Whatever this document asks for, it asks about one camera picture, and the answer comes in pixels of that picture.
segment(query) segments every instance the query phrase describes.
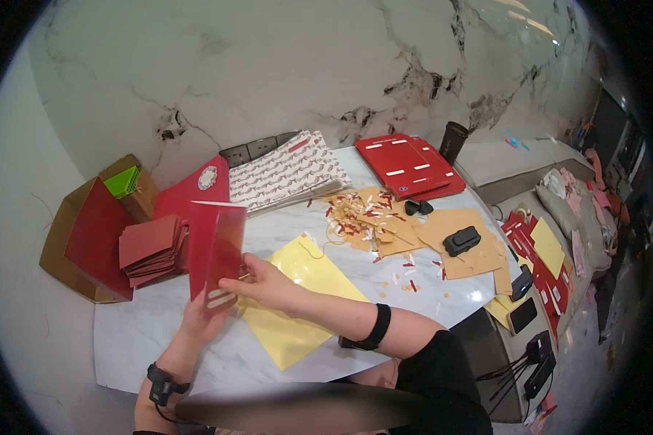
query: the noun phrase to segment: marble countertop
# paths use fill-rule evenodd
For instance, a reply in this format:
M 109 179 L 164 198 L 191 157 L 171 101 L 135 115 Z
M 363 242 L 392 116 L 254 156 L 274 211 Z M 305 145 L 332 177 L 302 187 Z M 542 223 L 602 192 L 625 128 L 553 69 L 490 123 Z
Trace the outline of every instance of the marble countertop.
M 334 154 L 355 188 L 380 185 L 354 148 L 335 150 Z M 484 207 L 468 190 L 430 203 L 436 209 Z M 320 201 L 314 201 L 310 207 L 306 205 L 306 202 L 294 204 L 249 219 L 244 250 L 268 257 L 304 231 L 309 232 L 322 247 L 327 241 L 326 207 Z M 489 215 L 480 214 L 488 229 L 500 237 Z M 495 296 L 492 273 L 443 281 L 436 275 L 438 267 L 432 264 L 433 260 L 440 261 L 440 256 L 431 248 L 414 252 L 416 273 L 406 277 L 404 272 L 411 268 L 402 266 L 406 261 L 401 255 L 386 257 L 373 264 L 372 253 L 348 245 L 327 244 L 324 252 L 372 302 L 418 312 L 448 328 L 482 308 Z M 520 270 L 507 247 L 506 256 L 510 276 L 515 279 Z M 394 285 L 391 282 L 393 272 L 400 275 L 401 281 L 413 278 L 421 287 L 420 291 L 403 291 L 401 282 Z M 383 285 L 385 281 L 390 281 L 387 287 Z M 137 393 L 148 365 L 159 357 L 177 332 L 188 298 L 189 277 L 183 275 L 137 290 L 131 302 L 97 305 L 94 332 L 97 383 Z M 267 382 L 331 381 L 389 359 L 376 352 L 341 349 L 338 337 L 333 336 L 301 361 L 280 371 L 244 320 L 235 317 L 235 309 L 231 314 L 222 332 L 202 353 L 192 393 Z

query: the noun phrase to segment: black sleeve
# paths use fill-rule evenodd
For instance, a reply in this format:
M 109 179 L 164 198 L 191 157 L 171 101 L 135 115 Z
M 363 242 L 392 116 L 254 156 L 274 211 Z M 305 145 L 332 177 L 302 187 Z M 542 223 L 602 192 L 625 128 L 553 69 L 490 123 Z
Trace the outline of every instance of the black sleeve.
M 403 434 L 493 434 L 460 340 L 438 331 L 431 341 L 399 366 L 397 389 L 425 397 L 431 407 L 424 421 L 390 430 Z

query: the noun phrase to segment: marble wall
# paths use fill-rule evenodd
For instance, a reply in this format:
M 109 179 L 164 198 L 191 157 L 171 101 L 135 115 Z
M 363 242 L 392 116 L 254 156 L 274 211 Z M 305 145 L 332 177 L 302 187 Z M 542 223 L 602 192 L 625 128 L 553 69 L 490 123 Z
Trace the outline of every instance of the marble wall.
M 224 148 L 321 129 L 337 148 L 563 137 L 592 114 L 586 16 L 566 0 L 54 1 L 29 37 L 85 178 L 127 152 L 168 187 Z

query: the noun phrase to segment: green box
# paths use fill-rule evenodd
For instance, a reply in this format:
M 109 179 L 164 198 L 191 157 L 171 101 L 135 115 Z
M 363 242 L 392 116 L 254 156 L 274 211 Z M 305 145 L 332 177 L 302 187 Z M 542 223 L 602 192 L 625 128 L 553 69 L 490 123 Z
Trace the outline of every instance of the green box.
M 136 190 L 139 175 L 140 169 L 138 169 L 138 166 L 133 166 L 104 181 L 104 186 L 106 186 L 114 198 L 120 199 Z

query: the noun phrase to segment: black tumbler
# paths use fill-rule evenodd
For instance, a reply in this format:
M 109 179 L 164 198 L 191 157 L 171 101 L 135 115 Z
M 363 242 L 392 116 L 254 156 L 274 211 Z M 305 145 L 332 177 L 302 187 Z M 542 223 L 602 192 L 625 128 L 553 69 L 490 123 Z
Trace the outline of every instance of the black tumbler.
M 457 155 L 461 151 L 461 146 L 469 137 L 469 130 L 460 124 L 450 121 L 445 126 L 445 135 L 440 144 L 440 155 L 448 161 L 450 165 L 455 162 Z

